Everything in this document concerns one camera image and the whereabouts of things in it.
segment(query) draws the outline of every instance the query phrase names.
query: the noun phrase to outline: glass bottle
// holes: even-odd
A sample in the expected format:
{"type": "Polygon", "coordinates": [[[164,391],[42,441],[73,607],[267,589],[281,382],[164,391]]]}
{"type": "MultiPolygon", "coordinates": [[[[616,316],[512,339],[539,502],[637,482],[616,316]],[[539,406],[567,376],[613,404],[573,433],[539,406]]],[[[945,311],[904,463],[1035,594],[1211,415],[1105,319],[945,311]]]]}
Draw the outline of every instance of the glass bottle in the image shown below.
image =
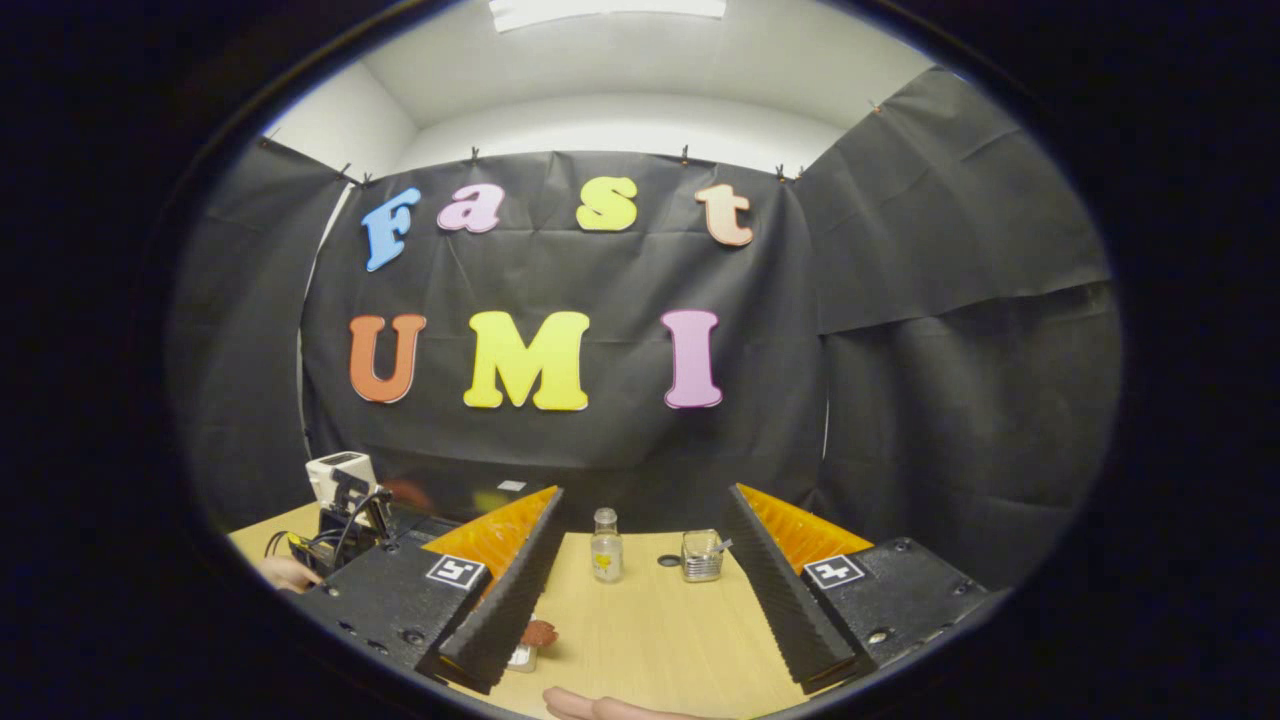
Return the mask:
{"type": "Polygon", "coordinates": [[[591,536],[591,570],[602,583],[622,579],[622,536],[618,514],[612,507],[595,511],[595,534],[591,536]]]}

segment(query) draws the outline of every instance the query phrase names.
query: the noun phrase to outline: letter f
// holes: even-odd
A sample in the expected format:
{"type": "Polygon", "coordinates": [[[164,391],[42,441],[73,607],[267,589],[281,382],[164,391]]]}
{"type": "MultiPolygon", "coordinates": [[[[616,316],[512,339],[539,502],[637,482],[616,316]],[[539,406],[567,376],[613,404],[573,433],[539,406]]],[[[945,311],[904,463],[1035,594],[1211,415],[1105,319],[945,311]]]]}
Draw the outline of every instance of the letter f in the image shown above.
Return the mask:
{"type": "Polygon", "coordinates": [[[408,205],[415,205],[421,199],[422,193],[411,187],[379,205],[360,222],[369,228],[369,264],[365,269],[370,273],[404,251],[404,241],[397,240],[396,236],[408,232],[408,205]]]}

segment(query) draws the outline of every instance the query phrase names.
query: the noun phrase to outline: white ceiling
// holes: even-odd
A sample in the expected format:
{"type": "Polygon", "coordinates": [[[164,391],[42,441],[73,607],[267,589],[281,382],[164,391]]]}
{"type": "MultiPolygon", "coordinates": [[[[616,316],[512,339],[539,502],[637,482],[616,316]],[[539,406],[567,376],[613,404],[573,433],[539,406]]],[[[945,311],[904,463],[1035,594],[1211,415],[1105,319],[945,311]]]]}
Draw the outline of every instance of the white ceiling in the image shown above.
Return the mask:
{"type": "Polygon", "coordinates": [[[364,58],[420,128],[500,105],[620,92],[695,95],[840,128],[932,63],[817,0],[728,0],[723,19],[570,18],[503,35],[486,0],[457,5],[364,58]]]}

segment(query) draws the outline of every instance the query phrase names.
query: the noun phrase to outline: pink letter i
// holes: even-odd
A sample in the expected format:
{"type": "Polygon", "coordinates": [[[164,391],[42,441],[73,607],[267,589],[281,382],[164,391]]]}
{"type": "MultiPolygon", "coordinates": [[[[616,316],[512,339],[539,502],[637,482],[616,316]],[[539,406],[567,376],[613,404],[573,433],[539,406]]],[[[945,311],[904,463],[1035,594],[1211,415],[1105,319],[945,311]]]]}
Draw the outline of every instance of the pink letter i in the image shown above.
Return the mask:
{"type": "Polygon", "coordinates": [[[671,357],[675,378],[667,391],[671,407],[712,407],[724,393],[712,384],[712,328],[719,324],[714,313],[672,310],[662,316],[671,331],[671,357]]]}

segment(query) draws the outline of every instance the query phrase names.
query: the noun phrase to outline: white wall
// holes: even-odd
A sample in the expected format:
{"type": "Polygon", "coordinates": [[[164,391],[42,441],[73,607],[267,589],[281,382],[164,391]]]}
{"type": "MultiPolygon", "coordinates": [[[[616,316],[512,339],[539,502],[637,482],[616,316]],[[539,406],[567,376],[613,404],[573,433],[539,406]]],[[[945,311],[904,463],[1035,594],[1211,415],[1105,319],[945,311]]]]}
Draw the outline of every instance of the white wall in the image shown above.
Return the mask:
{"type": "Polygon", "coordinates": [[[506,105],[429,127],[390,173],[480,155],[550,150],[625,150],[680,155],[768,173],[800,165],[831,147],[847,128],[759,105],[684,95],[585,95],[506,105]]]}
{"type": "Polygon", "coordinates": [[[340,170],[381,177],[393,172],[417,126],[364,63],[333,76],[275,119],[262,135],[340,170]]]}

